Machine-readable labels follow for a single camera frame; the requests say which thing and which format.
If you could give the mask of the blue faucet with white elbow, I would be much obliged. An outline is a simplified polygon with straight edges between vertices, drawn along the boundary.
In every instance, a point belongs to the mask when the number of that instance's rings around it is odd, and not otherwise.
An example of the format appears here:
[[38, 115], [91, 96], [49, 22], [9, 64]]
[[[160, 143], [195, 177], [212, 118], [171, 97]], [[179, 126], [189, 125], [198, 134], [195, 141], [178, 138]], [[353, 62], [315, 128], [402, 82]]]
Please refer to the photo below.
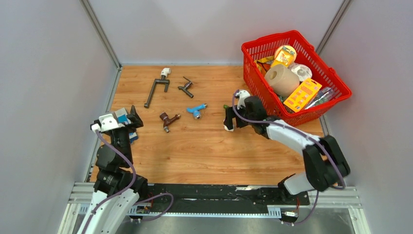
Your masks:
[[194, 117], [194, 119], [198, 120], [201, 118], [201, 113], [200, 110], [205, 109], [207, 107], [206, 103], [203, 103], [201, 105], [198, 105], [196, 107], [193, 108], [187, 108], [187, 112], [191, 113]]

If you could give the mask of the red plastic shopping basket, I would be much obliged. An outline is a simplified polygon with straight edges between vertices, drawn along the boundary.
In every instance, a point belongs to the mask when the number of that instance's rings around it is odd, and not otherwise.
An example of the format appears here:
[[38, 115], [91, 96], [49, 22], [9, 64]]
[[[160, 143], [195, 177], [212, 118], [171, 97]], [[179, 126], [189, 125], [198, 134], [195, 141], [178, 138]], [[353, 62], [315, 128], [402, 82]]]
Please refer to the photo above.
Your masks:
[[[333, 89], [334, 95], [330, 101], [298, 113], [288, 113], [255, 63], [258, 59], [273, 55], [276, 49], [282, 45], [294, 47], [298, 53], [296, 62], [308, 66], [315, 81]], [[278, 116], [290, 125], [298, 126], [313, 121], [334, 105], [352, 96], [351, 89], [333, 68], [327, 66], [316, 53], [314, 46], [297, 30], [275, 33], [245, 42], [241, 45], [241, 50], [244, 54], [244, 81], [251, 94], [260, 98], [269, 115]]]

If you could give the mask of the white plastic elbow fitting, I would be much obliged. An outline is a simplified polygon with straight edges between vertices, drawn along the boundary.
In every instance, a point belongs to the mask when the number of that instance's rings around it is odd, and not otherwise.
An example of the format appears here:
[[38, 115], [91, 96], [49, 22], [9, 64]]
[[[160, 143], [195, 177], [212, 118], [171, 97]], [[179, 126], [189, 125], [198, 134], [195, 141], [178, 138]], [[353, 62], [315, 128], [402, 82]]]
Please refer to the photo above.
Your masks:
[[230, 126], [224, 125], [224, 129], [225, 129], [226, 131], [228, 131], [228, 132], [233, 132], [233, 131], [234, 131], [233, 125], [230, 125]]

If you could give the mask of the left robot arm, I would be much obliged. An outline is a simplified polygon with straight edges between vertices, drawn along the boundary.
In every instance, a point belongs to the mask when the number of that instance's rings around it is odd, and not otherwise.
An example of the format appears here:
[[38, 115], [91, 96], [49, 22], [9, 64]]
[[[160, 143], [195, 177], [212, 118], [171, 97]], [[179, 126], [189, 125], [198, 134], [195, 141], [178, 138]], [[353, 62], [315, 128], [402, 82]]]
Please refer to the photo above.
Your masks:
[[90, 125], [103, 145], [96, 153], [98, 173], [79, 234], [116, 233], [133, 203], [148, 198], [148, 181], [136, 173], [130, 140], [143, 125], [135, 106], [123, 116], [106, 113]]

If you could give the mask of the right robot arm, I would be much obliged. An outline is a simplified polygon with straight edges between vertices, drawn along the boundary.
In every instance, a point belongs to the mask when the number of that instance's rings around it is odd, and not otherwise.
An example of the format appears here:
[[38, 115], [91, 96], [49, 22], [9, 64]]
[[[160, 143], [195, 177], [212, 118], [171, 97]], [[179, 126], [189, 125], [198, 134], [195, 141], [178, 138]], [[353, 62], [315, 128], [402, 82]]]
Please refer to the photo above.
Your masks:
[[246, 90], [233, 94], [232, 105], [225, 108], [223, 125], [229, 132], [251, 126], [255, 133], [277, 141], [303, 157], [304, 172], [290, 175], [278, 183], [278, 198], [282, 203], [292, 203], [302, 192], [323, 192], [336, 184], [345, 186], [344, 178], [351, 169], [333, 136], [316, 136], [269, 115], [260, 98]]

